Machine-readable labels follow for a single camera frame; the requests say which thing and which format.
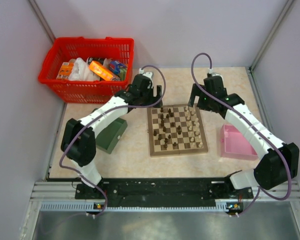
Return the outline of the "wooden chess board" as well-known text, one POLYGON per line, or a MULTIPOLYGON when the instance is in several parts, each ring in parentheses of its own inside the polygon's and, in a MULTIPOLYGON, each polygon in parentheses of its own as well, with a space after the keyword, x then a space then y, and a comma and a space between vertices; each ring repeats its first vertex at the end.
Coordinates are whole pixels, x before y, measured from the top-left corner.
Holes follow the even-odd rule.
POLYGON ((151 157, 206 154, 209 151, 200 109, 196 104, 147 109, 151 157))

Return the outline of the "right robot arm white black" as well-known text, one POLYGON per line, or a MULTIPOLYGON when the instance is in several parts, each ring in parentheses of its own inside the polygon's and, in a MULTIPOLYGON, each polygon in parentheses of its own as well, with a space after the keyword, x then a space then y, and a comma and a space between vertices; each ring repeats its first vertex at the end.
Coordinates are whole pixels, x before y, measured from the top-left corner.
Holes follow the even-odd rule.
POLYGON ((244 188, 270 190, 298 174, 300 150, 295 143, 285 143, 271 133, 248 109, 236 93, 228 94, 221 75, 209 75, 204 84, 192 85, 188 106, 220 114, 233 125, 257 153, 259 163, 254 169, 230 175, 223 192, 235 198, 244 188))

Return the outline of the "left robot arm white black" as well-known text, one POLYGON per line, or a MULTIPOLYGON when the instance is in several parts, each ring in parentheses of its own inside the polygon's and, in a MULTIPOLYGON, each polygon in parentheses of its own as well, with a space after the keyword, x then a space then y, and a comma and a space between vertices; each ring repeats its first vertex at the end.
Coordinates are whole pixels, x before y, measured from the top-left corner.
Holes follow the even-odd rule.
POLYGON ((118 118, 133 109, 161 107, 162 86, 156 86, 154 95, 153 73, 137 74, 127 89, 118 91, 110 100, 89 115, 66 123, 61 150, 63 157, 72 161, 75 171, 86 184, 86 192, 92 198, 99 198, 104 187, 94 163, 97 154, 96 137, 118 118))

